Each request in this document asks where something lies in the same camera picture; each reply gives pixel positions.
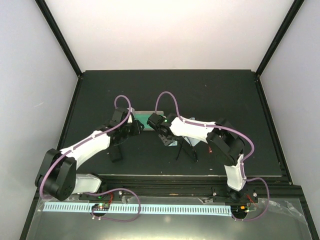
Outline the light blue cleaning cloth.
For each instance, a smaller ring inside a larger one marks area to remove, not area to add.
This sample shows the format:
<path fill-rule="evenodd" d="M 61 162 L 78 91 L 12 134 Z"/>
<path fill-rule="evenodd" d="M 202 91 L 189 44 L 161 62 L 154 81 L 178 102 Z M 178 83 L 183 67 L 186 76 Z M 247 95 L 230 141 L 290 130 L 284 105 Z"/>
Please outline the light blue cleaning cloth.
<path fill-rule="evenodd" d="M 177 140 L 173 140 L 173 139 L 167 139 L 165 142 L 164 142 L 164 145 L 166 147 L 175 147 L 178 145 L 178 141 Z"/>

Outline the grey glasses case green lining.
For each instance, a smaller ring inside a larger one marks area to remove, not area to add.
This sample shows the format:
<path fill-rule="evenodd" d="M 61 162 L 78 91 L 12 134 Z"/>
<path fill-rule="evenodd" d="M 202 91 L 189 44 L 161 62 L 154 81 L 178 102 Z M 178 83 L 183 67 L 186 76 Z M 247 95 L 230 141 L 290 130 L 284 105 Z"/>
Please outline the grey glasses case green lining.
<path fill-rule="evenodd" d="M 139 120 L 144 125 L 143 131 L 155 131 L 149 124 L 149 117 L 154 114 L 154 111 L 135 111 L 132 109 L 130 111 L 130 117 L 128 119 L 128 123 L 132 123 L 133 120 Z"/>

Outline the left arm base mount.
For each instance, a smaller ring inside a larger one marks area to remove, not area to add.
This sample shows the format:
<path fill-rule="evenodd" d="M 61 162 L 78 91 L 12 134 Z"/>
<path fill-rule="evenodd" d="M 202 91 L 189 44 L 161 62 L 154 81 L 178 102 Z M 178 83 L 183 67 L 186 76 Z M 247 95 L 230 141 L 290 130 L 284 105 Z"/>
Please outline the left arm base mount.
<path fill-rule="evenodd" d="M 92 219 L 98 218 L 99 220 L 106 215 L 111 206 L 111 204 L 122 197 L 123 190 L 113 191 L 104 195 L 93 196 L 84 193 L 78 195 L 78 199 L 81 201 L 87 201 L 90 204 L 93 204 L 89 208 L 89 213 Z"/>

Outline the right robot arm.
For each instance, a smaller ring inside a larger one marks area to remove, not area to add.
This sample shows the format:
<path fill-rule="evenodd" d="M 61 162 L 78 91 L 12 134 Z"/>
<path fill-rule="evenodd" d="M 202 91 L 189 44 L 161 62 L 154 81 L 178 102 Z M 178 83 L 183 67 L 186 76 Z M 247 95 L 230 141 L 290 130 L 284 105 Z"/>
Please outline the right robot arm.
<path fill-rule="evenodd" d="M 152 113 L 147 124 L 158 132 L 163 142 L 189 138 L 207 144 L 212 150 L 213 159 L 224 165 L 228 198 L 238 202 L 246 195 L 245 144 L 236 131 L 231 129 L 229 122 L 203 122 L 178 117 L 176 114 L 165 117 Z"/>

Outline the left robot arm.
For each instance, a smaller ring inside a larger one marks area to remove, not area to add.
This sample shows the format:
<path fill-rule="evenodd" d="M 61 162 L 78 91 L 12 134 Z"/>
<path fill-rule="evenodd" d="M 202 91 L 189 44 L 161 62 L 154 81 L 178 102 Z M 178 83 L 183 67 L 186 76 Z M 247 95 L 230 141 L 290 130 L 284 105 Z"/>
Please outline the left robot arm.
<path fill-rule="evenodd" d="M 61 150 L 50 149 L 43 158 L 35 178 L 39 193 L 49 194 L 59 201 L 79 193 L 89 193 L 103 199 L 106 185 L 95 173 L 78 173 L 78 168 L 97 153 L 111 149 L 111 161 L 121 158 L 119 145 L 129 137 L 139 135 L 144 125 L 135 118 L 132 107 L 117 107 L 109 123 L 102 125 L 83 140 Z"/>

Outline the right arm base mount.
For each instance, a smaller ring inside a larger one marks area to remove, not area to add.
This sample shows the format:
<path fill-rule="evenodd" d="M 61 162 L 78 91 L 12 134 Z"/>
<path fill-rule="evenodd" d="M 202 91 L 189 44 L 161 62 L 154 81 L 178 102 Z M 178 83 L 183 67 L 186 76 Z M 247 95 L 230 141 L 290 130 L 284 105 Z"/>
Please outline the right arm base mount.
<path fill-rule="evenodd" d="M 213 187 L 211 198 L 214 203 L 224 203 L 230 206 L 231 215 L 240 220 L 244 220 L 248 213 L 258 209 L 256 190 L 247 185 L 240 191 L 228 186 Z"/>

